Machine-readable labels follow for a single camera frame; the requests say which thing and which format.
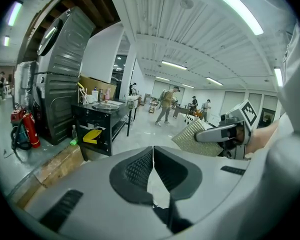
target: white container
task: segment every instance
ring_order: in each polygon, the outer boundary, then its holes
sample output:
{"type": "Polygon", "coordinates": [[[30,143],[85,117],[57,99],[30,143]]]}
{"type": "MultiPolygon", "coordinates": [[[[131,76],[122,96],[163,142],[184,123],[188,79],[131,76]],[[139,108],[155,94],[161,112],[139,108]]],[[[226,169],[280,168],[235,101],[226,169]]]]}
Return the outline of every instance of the white container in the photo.
{"type": "Polygon", "coordinates": [[[97,91],[97,90],[92,90],[91,91],[91,95],[94,97],[94,100],[96,102],[98,101],[98,94],[99,94],[99,91],[97,91]]]}

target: gray pants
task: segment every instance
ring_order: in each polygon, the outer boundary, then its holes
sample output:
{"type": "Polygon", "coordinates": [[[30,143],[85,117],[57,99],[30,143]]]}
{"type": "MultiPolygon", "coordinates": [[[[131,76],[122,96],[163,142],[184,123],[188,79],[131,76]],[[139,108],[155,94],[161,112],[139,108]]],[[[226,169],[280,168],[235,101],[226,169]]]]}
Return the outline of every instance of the gray pants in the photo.
{"type": "Polygon", "coordinates": [[[202,115],[203,115],[203,118],[204,118],[204,121],[205,121],[205,122],[207,121],[207,113],[208,113],[208,112],[204,112],[204,111],[202,112],[202,115]]]}
{"type": "Polygon", "coordinates": [[[165,120],[168,121],[170,109],[171,109],[170,107],[162,107],[161,113],[158,116],[158,119],[156,120],[156,122],[159,122],[161,120],[161,118],[164,116],[164,114],[165,114],[165,120]]]}

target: white pillar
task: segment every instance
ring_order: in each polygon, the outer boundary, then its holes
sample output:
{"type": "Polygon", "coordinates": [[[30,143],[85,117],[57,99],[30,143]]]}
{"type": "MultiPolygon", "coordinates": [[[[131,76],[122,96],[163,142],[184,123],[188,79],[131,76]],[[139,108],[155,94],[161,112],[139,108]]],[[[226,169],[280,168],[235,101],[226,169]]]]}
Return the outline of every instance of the white pillar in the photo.
{"type": "Polygon", "coordinates": [[[128,56],[126,57],[119,99],[124,100],[129,95],[129,86],[131,82],[132,70],[136,61],[136,49],[134,45],[130,45],[128,56]]]}
{"type": "Polygon", "coordinates": [[[83,54],[81,74],[110,83],[123,34],[124,27],[118,22],[91,37],[83,54]]]}

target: bottle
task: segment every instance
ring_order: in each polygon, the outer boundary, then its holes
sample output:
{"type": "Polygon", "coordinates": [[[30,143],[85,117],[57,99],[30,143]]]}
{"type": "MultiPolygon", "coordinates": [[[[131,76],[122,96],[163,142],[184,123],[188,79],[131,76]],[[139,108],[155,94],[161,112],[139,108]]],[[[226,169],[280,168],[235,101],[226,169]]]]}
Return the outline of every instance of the bottle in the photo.
{"type": "Polygon", "coordinates": [[[76,126],[72,125],[72,138],[75,139],[77,137],[76,126]]]}
{"type": "Polygon", "coordinates": [[[106,90],[104,99],[105,99],[106,102],[107,102],[108,100],[110,100],[110,88],[108,88],[108,90],[106,90]]]}
{"type": "Polygon", "coordinates": [[[97,87],[94,87],[94,90],[91,91],[91,94],[93,96],[93,101],[97,102],[98,101],[98,96],[99,96],[98,91],[97,91],[97,87]]]}

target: black vent slot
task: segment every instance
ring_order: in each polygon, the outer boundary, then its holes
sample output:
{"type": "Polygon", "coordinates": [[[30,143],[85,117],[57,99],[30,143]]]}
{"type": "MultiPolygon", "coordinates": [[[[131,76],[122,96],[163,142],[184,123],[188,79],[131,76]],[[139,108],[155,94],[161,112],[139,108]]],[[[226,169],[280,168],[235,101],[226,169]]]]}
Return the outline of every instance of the black vent slot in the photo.
{"type": "Polygon", "coordinates": [[[61,199],[42,217],[40,223],[57,232],[76,207],[83,193],[78,190],[67,191],[61,199]]]}
{"type": "Polygon", "coordinates": [[[232,174],[238,174],[238,175],[244,175],[245,171],[244,169],[239,169],[231,166],[223,166],[220,170],[232,173],[232,174]]]}

